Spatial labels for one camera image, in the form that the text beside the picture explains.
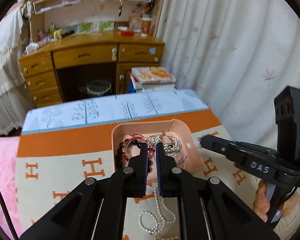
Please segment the person right hand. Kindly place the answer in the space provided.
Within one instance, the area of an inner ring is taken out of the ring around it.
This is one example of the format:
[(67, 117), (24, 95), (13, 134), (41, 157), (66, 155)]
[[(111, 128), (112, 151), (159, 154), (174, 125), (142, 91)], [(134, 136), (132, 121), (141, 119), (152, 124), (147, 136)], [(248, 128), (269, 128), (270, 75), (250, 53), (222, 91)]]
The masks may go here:
[[(258, 184), (256, 191), (256, 197), (253, 202), (253, 211), (260, 217), (264, 222), (267, 221), (267, 212), (270, 209), (270, 201), (266, 198), (267, 185), (264, 180), (261, 180)], [(299, 195), (297, 192), (293, 194), (284, 204), (281, 205), (282, 217), (287, 217), (296, 207), (299, 202)]]

